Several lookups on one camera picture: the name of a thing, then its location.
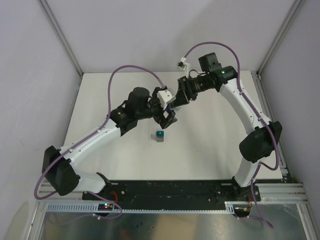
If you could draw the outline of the white pill bottle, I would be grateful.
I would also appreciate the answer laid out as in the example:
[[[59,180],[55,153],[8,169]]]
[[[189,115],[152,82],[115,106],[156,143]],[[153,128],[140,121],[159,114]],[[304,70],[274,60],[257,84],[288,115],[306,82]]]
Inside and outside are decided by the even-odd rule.
[[[181,106],[175,106],[175,107],[170,106],[170,107],[169,107],[169,110],[170,110],[171,112],[174,111],[175,113],[177,113],[181,108],[182,108]]]

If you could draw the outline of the blue pill box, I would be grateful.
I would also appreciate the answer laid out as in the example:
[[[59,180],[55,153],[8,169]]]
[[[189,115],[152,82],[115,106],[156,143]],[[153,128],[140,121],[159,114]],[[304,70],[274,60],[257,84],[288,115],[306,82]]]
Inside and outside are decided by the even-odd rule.
[[[155,133],[157,138],[164,138],[164,131],[163,130],[158,130]]]

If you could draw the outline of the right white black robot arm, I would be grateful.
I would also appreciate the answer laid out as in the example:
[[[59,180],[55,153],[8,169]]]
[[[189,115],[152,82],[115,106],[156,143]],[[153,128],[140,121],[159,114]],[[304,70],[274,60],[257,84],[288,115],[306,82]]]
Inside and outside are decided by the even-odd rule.
[[[191,64],[185,57],[178,62],[185,76],[178,79],[177,93],[170,107],[177,110],[195,101],[199,93],[210,89],[216,90],[231,105],[247,134],[239,144],[242,160],[231,187],[232,197],[241,201],[249,195],[248,186],[255,181],[262,160],[275,151],[282,125],[258,110],[233,66],[223,67],[214,52],[200,57],[198,61],[203,74],[196,77],[191,77]]]

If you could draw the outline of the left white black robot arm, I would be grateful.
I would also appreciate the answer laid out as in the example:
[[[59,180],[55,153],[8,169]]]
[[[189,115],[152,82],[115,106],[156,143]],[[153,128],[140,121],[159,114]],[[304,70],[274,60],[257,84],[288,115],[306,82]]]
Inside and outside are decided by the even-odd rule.
[[[156,87],[153,93],[136,87],[121,105],[108,113],[106,120],[77,142],[56,149],[48,147],[44,152],[42,172],[60,196],[73,191],[91,191],[99,199],[111,194],[110,181],[100,172],[80,170],[81,163],[98,148],[122,137],[135,128],[139,120],[154,119],[162,129],[177,121],[170,103],[176,97],[165,88]]]

